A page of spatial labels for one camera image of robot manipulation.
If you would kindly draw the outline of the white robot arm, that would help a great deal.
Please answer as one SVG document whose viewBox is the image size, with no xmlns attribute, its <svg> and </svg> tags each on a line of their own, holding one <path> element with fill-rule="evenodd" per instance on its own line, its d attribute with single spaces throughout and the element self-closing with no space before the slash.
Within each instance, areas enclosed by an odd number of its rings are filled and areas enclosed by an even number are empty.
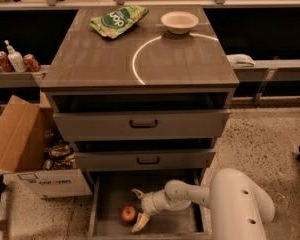
<svg viewBox="0 0 300 240">
<path fill-rule="evenodd" d="M 271 197 L 244 173 L 225 168 L 208 185 L 168 181 L 164 188 L 144 193 L 134 191 L 141 201 L 132 231 L 141 231 L 150 218 L 162 211 L 180 211 L 195 203 L 210 210 L 213 240 L 267 240 L 264 225 L 273 221 Z"/>
</svg>

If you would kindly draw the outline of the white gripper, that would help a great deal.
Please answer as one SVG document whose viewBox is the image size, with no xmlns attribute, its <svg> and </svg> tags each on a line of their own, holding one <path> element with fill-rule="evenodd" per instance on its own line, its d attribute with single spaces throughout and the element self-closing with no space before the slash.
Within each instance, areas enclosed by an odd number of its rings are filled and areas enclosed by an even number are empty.
<svg viewBox="0 0 300 240">
<path fill-rule="evenodd" d="M 132 227 L 131 232 L 137 233 L 147 225 L 150 216 L 157 215 L 166 209 L 167 199 L 163 190 L 145 194 L 141 190 L 133 188 L 132 192 L 139 200 L 141 200 L 141 208 L 145 212 L 138 214 L 137 221 Z"/>
</svg>

